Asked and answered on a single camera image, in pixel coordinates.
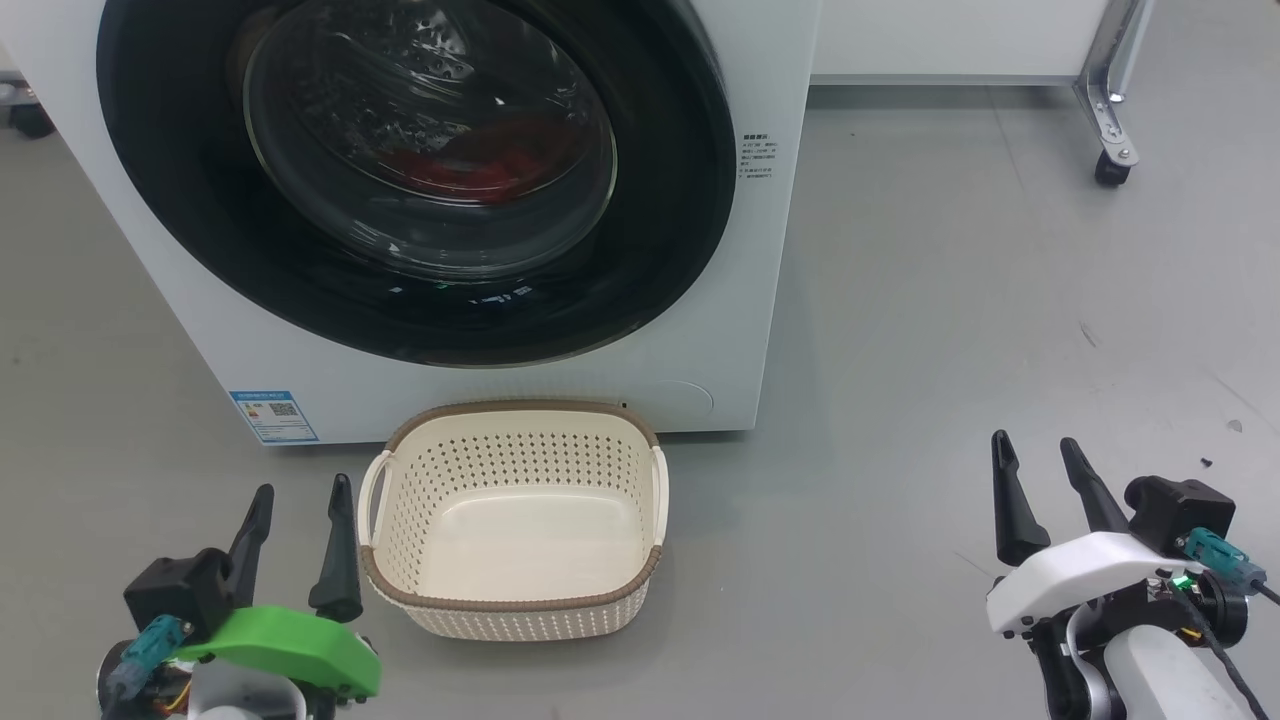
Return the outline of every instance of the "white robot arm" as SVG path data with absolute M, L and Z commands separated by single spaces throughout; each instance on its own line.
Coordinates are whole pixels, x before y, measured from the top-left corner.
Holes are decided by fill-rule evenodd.
M 1235 511 L 1199 480 L 1138 478 L 1128 519 L 1079 445 L 1061 445 L 1089 534 L 1057 546 L 1032 514 L 1009 436 L 992 437 L 996 551 L 1014 570 L 987 594 L 991 629 L 1032 648 L 1051 720 L 1266 719 L 1224 647 L 1266 574 L 1220 536 Z M 1208 647 L 1249 710 L 1193 653 Z

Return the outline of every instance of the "basket handle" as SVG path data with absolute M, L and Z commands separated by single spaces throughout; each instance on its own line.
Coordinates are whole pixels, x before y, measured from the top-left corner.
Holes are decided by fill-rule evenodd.
M 667 539 L 667 497 L 669 495 L 667 455 L 655 445 L 653 446 L 653 544 L 662 544 Z
M 370 533 L 369 512 L 372 510 L 374 486 L 378 484 L 378 475 L 387 469 L 390 461 L 392 451 L 384 450 L 381 455 L 369 464 L 369 470 L 365 471 L 365 480 L 360 483 L 360 501 L 356 503 L 356 536 L 362 547 L 375 547 L 374 542 L 378 539 L 378 523 L 372 523 L 372 533 Z M 387 489 L 385 487 L 383 488 L 383 500 L 387 500 Z

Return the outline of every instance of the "door glass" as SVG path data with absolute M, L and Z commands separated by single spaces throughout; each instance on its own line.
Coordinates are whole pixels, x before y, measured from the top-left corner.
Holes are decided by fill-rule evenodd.
M 613 191 L 613 132 L 582 69 L 484 0 L 308 0 L 257 45 L 243 104 L 289 201 L 415 275 L 545 264 Z

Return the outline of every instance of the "teal connector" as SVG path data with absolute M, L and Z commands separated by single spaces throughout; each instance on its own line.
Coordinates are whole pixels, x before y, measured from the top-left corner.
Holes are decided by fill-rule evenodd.
M 147 678 L 187 639 L 186 623 L 173 615 L 151 621 L 120 656 L 120 664 L 106 678 L 116 701 L 133 700 Z
M 1178 544 L 1187 557 L 1208 568 L 1230 589 L 1257 594 L 1257 585 L 1267 582 L 1267 571 L 1249 562 L 1244 551 L 1204 528 L 1196 528 L 1185 538 L 1179 538 Z

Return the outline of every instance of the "orange wire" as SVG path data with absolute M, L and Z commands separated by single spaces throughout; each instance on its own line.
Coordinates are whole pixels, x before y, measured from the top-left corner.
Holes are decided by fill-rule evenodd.
M 165 715 L 172 715 L 177 712 L 178 708 L 182 707 L 182 703 L 187 702 L 187 697 L 189 694 L 191 694 L 191 680 L 187 680 L 187 687 L 182 688 L 182 692 L 178 693 L 178 698 L 174 700 L 172 705 L 164 706 Z

